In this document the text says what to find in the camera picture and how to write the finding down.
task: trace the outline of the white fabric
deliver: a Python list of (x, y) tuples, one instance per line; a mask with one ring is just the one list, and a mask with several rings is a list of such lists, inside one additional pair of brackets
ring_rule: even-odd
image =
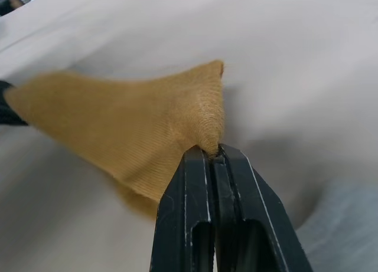
[[(223, 59), (225, 141), (299, 225), (324, 180), (375, 182), (377, 39), (378, 0), (35, 0), (0, 18), (0, 78), (150, 78)], [(0, 268), (147, 271), (154, 225), (100, 176), (32, 128), (0, 128)]]

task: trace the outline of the clip jaw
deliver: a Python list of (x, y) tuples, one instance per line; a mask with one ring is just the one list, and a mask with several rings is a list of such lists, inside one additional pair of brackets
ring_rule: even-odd
[(285, 209), (237, 149), (188, 150), (161, 198), (151, 272), (312, 272)]

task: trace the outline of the yellow sock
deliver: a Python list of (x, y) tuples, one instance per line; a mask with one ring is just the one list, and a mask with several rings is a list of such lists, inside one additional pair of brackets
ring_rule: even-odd
[(5, 100), (26, 122), (109, 173), (126, 202), (154, 216), (183, 153), (194, 145), (217, 152), (222, 72), (221, 61), (148, 81), (56, 72), (7, 90)]

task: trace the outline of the white cloth background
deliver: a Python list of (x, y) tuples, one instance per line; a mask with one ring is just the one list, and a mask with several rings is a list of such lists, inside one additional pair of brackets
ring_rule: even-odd
[[(378, 0), (36, 0), (0, 18), (0, 78), (150, 78), (220, 58), (224, 140), (298, 226), (330, 178), (375, 183), (377, 39)], [(154, 225), (101, 175), (32, 128), (2, 127), (0, 268), (147, 271)]]

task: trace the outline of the sock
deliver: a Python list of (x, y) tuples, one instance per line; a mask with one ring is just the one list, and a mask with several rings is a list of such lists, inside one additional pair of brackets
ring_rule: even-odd
[(223, 133), (223, 63), (147, 81), (111, 81), (68, 72), (5, 92), (26, 122), (103, 169), (134, 209), (156, 210), (183, 153), (215, 155)]

